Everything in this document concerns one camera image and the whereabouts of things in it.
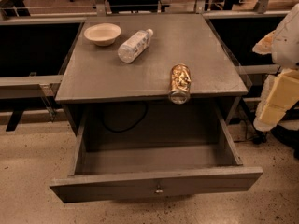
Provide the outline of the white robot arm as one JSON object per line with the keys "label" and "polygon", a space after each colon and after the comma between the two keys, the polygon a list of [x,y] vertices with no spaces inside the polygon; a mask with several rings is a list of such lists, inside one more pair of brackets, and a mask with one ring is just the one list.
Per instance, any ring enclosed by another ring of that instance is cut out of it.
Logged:
{"label": "white robot arm", "polygon": [[252,49],[270,54],[282,70],[269,75],[263,84],[253,126],[262,132],[276,127],[299,101],[299,5],[295,5],[277,28],[262,38]]}

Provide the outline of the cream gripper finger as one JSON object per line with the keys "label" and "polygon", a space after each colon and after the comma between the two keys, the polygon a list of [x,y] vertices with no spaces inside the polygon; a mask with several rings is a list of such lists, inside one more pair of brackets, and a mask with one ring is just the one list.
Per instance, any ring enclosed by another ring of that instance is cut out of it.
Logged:
{"label": "cream gripper finger", "polygon": [[258,43],[254,45],[252,51],[260,55],[270,54],[272,52],[272,43],[275,31],[264,36]]}

